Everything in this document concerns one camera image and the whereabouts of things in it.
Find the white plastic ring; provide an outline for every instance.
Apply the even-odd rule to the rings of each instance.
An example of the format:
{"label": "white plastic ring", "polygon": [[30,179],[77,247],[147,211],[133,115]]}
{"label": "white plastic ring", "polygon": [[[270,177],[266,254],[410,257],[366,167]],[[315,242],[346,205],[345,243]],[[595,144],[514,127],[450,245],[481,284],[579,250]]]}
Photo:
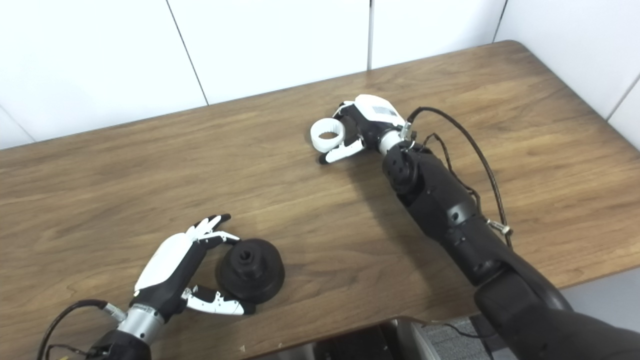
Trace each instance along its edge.
{"label": "white plastic ring", "polygon": [[[320,119],[311,126],[311,142],[319,152],[327,152],[344,140],[344,132],[344,125],[338,120],[330,117]],[[336,137],[323,139],[320,135],[324,133],[334,133]]]}

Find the white wall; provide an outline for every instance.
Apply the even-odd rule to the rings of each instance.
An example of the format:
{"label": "white wall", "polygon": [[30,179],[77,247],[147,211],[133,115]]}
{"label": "white wall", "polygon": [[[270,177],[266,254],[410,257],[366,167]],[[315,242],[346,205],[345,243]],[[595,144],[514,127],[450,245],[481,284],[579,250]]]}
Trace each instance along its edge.
{"label": "white wall", "polygon": [[32,142],[33,139],[0,106],[0,149]]}
{"label": "white wall", "polygon": [[372,68],[490,44],[505,0],[374,0]]}
{"label": "white wall", "polygon": [[367,70],[368,0],[170,0],[209,104]]}
{"label": "white wall", "polygon": [[205,105],[164,1],[3,1],[0,49],[0,106],[38,141]]}
{"label": "white wall", "polygon": [[640,82],[636,83],[611,115],[609,123],[640,150]]}
{"label": "white wall", "polygon": [[640,74],[640,1],[509,0],[496,36],[523,43],[605,119]]}

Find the black cable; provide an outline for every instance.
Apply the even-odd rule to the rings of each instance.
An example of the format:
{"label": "black cable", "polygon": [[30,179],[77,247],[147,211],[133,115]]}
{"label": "black cable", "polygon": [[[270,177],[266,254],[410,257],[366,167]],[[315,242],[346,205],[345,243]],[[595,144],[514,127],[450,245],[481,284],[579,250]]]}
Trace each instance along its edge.
{"label": "black cable", "polygon": [[443,323],[443,324],[441,324],[441,325],[442,325],[442,326],[446,326],[446,327],[450,327],[450,328],[454,329],[454,330],[458,333],[458,335],[460,335],[460,336],[464,336],[465,338],[472,338],[472,339],[480,339],[480,340],[481,340],[481,339],[488,339],[488,338],[492,338],[492,337],[494,337],[494,336],[496,336],[496,335],[497,335],[497,333],[496,333],[495,331],[494,331],[493,333],[491,333],[491,334],[488,334],[488,335],[480,335],[480,334],[478,334],[478,335],[473,335],[473,334],[469,334],[469,333],[467,333],[467,332],[462,332],[462,331],[460,331],[457,327],[455,327],[455,326],[453,326],[453,325],[451,325],[451,324],[449,324],[449,323]]}
{"label": "black cable", "polygon": [[[478,147],[478,144],[474,140],[473,136],[471,136],[471,134],[458,121],[456,121],[456,119],[452,118],[449,114],[445,113],[442,110],[432,108],[429,106],[421,106],[420,108],[417,108],[411,113],[411,115],[409,115],[406,121],[409,122],[410,124],[413,124],[415,117],[418,116],[418,114],[423,111],[430,111],[432,113],[436,113],[440,115],[441,117],[447,119],[453,126],[455,126],[458,130],[460,130],[460,132],[463,135],[465,135],[465,138],[467,138],[471,146],[473,146],[474,150],[476,151],[476,154],[478,155],[478,158],[480,158],[480,161],[484,166],[484,170],[486,171],[486,174],[489,177],[489,182],[491,183],[491,188],[493,188],[493,194],[495,196],[495,201],[498,205],[498,214],[500,215],[500,222],[502,223],[502,225],[507,226],[507,215],[504,213],[504,206],[502,205],[502,197],[500,197],[500,190],[498,189],[498,183],[495,180],[495,176],[493,174],[493,171],[491,170],[491,167],[489,166],[489,163],[487,162],[482,150],[480,150],[480,147]],[[513,248],[511,244],[510,234],[505,234],[504,238],[507,241],[507,246],[509,248]]]}
{"label": "black cable", "polygon": [[56,326],[58,326],[58,324],[62,321],[62,319],[65,318],[65,316],[69,315],[70,312],[72,312],[75,309],[78,309],[80,307],[86,307],[86,306],[95,306],[97,308],[99,308],[100,310],[104,309],[105,306],[107,306],[107,302],[104,300],[96,300],[96,299],[86,299],[86,300],[80,300],[74,304],[72,304],[71,306],[69,306],[68,308],[64,309],[60,315],[58,315],[53,322],[51,322],[51,325],[49,325],[49,328],[47,329],[47,331],[45,331],[44,336],[42,337],[42,341],[40,342],[40,347],[38,348],[38,355],[36,357],[36,360],[42,360],[43,356],[45,355],[45,351],[47,350],[47,343],[49,342],[49,338],[51,337],[51,333],[53,332],[53,330],[56,328]]}
{"label": "black cable", "polygon": [[45,353],[45,355],[44,355],[45,360],[49,360],[49,354],[51,353],[51,349],[52,349],[52,348],[56,348],[56,347],[65,348],[65,349],[67,349],[67,350],[69,350],[69,351],[71,351],[71,352],[73,352],[73,353],[75,353],[75,354],[78,354],[78,355],[82,355],[82,356],[86,356],[86,355],[87,355],[87,352],[82,351],[82,350],[80,350],[80,349],[78,349],[78,348],[75,348],[75,347],[73,347],[73,346],[71,346],[71,345],[66,345],[66,344],[51,344],[51,345],[49,345],[49,346],[47,347],[47,352],[46,352],[46,353]]}
{"label": "black cable", "polygon": [[464,187],[465,189],[467,189],[467,191],[469,192],[469,194],[473,195],[474,198],[476,198],[476,207],[478,209],[478,213],[482,213],[482,205],[480,203],[480,194],[476,191],[476,189],[472,188],[471,186],[465,184],[456,174],[455,171],[453,171],[453,165],[451,164],[451,158],[449,157],[449,151],[447,150],[447,146],[444,144],[444,140],[442,140],[442,138],[440,138],[440,136],[436,133],[433,133],[429,136],[427,136],[423,143],[422,146],[426,147],[427,146],[427,142],[429,142],[429,140],[431,138],[435,138],[436,140],[438,140],[438,142],[440,142],[440,146],[442,147],[442,151],[444,152],[444,158],[447,160],[447,167],[449,168],[449,172],[451,173],[451,175],[453,175],[453,177],[456,178],[456,180],[458,180],[458,182],[460,183],[460,185],[462,185],[462,187]]}

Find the wood grain surface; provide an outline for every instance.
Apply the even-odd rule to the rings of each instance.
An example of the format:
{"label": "wood grain surface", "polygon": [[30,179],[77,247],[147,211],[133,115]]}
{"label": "wood grain surface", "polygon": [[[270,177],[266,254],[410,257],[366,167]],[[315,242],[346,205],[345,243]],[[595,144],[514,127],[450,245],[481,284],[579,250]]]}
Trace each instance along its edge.
{"label": "wood grain surface", "polygon": [[[34,358],[76,300],[126,307],[165,238],[222,212],[233,215],[224,230],[278,247],[284,287],[253,316],[175,316],[156,360],[239,359],[401,316],[473,313],[473,289],[396,201],[379,154],[316,163],[309,127],[358,94],[463,123],[496,173],[515,250],[557,286],[640,265],[640,154],[529,51],[502,42],[3,150],[0,357]],[[435,115],[415,129],[445,139],[497,218],[464,137]],[[193,282],[215,287],[225,251]],[[80,310],[52,341],[87,348],[113,326]]]}

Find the black suction cup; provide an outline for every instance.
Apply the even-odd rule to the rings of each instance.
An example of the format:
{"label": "black suction cup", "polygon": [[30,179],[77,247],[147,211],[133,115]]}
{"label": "black suction cup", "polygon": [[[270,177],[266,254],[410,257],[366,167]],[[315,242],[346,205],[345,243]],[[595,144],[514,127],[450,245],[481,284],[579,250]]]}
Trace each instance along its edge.
{"label": "black suction cup", "polygon": [[227,252],[218,271],[218,285],[239,300],[261,304],[274,297],[284,282],[280,253],[262,239],[243,240]]}

